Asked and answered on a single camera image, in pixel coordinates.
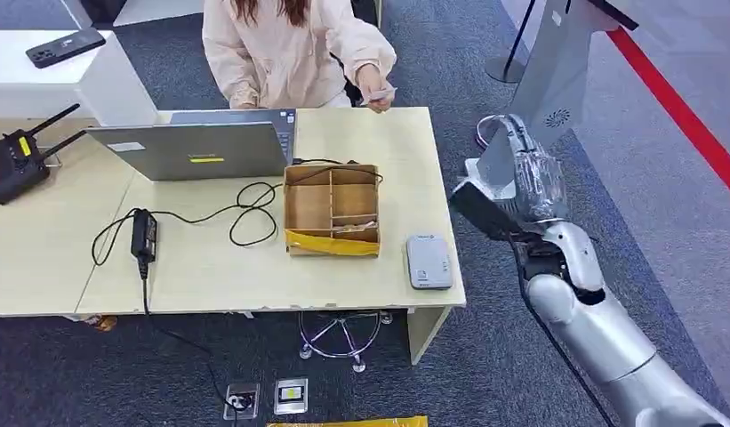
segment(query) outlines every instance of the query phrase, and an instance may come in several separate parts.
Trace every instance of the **speaker grille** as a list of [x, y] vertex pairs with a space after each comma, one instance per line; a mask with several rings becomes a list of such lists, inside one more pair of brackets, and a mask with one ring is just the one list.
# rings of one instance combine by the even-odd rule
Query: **speaker grille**
[[545, 120], [542, 122], [547, 127], [561, 127], [568, 123], [569, 119], [572, 118], [572, 112], [568, 109], [557, 109], [547, 117], [545, 117]]

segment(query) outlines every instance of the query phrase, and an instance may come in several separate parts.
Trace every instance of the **red stripe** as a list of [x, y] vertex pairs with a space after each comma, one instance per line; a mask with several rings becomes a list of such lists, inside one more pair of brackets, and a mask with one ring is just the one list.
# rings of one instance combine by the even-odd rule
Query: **red stripe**
[[645, 82], [650, 92], [663, 105], [663, 108], [681, 129], [681, 132], [692, 142], [697, 151], [705, 157], [710, 167], [730, 189], [730, 154], [728, 154], [728, 151], [718, 142], [718, 139], [713, 136], [710, 129], [692, 109], [686, 105], [686, 102], [681, 99], [681, 96], [671, 87], [661, 72], [650, 62], [626, 30], [619, 27], [614, 31], [608, 31], [608, 36], [611, 37], [624, 58], [637, 72], [639, 78]]

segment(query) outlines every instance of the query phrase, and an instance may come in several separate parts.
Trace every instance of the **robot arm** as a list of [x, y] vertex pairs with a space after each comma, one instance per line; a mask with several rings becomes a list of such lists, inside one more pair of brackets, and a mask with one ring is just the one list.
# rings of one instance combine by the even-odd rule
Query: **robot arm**
[[525, 249], [522, 297], [607, 396], [623, 425], [730, 426], [657, 354], [608, 289], [590, 237], [561, 218], [566, 193], [560, 167], [553, 165], [558, 162], [526, 134], [518, 117], [502, 118], [514, 127], [508, 136], [516, 179], [509, 185], [516, 194], [501, 198], [468, 168], [452, 206], [489, 238]]
[[551, 260], [548, 272], [529, 278], [529, 300], [608, 397], [623, 425], [730, 425], [657, 354], [608, 289], [584, 230], [558, 222], [542, 241], [561, 254], [555, 257], [558, 266]]

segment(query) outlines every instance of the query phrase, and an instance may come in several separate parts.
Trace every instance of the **long brown hair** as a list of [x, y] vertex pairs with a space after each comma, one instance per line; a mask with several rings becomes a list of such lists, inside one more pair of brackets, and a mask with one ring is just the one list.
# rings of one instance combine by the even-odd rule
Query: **long brown hair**
[[[257, 24], [257, 2], [258, 0], [234, 0], [237, 15], [247, 23], [251, 20]], [[301, 27], [307, 22], [308, 10], [309, 0], [278, 0], [278, 16], [285, 14], [295, 27]]]

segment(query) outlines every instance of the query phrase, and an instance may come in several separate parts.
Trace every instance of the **black router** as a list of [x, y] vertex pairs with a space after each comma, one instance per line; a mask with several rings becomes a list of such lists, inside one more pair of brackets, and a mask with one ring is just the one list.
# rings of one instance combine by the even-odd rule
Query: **black router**
[[37, 148], [37, 133], [78, 108], [79, 104], [74, 104], [28, 131], [17, 129], [10, 134], [4, 133], [0, 140], [0, 205], [11, 202], [46, 180], [51, 172], [45, 160], [84, 135], [84, 131], [77, 132], [43, 153]]

